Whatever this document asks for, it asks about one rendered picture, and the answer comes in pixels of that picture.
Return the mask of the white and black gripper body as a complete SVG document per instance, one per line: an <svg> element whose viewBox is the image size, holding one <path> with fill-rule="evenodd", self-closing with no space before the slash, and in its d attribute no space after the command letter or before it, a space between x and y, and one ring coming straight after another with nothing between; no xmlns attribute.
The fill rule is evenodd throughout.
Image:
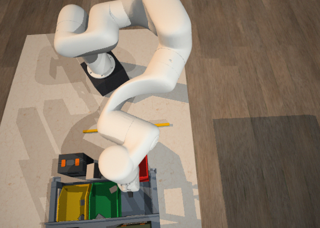
<svg viewBox="0 0 320 228"><path fill-rule="evenodd" d="M118 185L118 184L117 184ZM118 187L120 188L120 190L122 191L122 188L120 185L118 185ZM132 183L130 183L129 186L127 186L128 190L125 190L123 192L136 192L140 189L140 180L139 180L139 173L138 173L138 177L135 179L135 181L133 181Z"/></svg>

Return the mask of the red bin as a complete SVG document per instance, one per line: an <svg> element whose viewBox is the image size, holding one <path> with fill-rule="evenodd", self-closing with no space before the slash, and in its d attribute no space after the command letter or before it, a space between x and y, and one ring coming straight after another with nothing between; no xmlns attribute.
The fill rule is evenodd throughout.
<svg viewBox="0 0 320 228"><path fill-rule="evenodd" d="M149 182L148 156L140 162L139 166L139 182Z"/></svg>

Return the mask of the grey metal shelf rack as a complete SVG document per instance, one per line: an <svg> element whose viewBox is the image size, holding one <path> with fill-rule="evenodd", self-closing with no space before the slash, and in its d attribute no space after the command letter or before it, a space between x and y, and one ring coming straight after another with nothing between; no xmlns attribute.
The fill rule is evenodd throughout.
<svg viewBox="0 0 320 228"><path fill-rule="evenodd" d="M63 186L93 184L111 180L93 180L80 182L61 182L61 177L52 177L49 203L48 222L45 228L116 228L120 224L151 221L152 228L161 228L156 180L157 169L150 168L149 181L139 182L139 190L133 191L133 197L128 192L121 191L121 216L87 220L71 220L56 222L58 189L59 196Z"/></svg>

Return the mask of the yellow open bin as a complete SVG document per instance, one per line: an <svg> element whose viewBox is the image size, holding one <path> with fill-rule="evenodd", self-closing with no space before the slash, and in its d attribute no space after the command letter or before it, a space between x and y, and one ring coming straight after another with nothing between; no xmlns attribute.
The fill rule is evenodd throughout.
<svg viewBox="0 0 320 228"><path fill-rule="evenodd" d="M56 221L80 221L78 218L82 214L84 214L84 220L88 220L91 187L90 183L64 185L58 198ZM83 199L85 199L85 205L81 205Z"/></svg>

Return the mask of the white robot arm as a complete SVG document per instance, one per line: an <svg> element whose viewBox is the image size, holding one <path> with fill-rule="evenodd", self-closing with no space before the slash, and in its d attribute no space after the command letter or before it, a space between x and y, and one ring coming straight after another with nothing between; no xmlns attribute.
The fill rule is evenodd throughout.
<svg viewBox="0 0 320 228"><path fill-rule="evenodd" d="M89 12L75 4L58 16L54 48L68 58L81 57L96 79L115 68L108 54L119 41L119 29L140 26L158 36L159 45L145 72L119 86L110 96L97 122L97 131L116 143L107 147L98 163L87 164L86 180L104 176L122 191L136 180L139 164L159 140L153 123L121 110L131 98L171 92L192 50L192 25L180 0L114 0L94 5Z"/></svg>

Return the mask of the green open bin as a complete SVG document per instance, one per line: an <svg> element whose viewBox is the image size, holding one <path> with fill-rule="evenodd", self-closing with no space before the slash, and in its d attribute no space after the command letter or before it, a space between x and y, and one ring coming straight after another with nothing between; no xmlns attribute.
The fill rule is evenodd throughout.
<svg viewBox="0 0 320 228"><path fill-rule="evenodd" d="M117 191L110 188L117 185ZM89 220L101 214L105 218L122 217L121 190L113 181L93 182L89 194Z"/></svg>

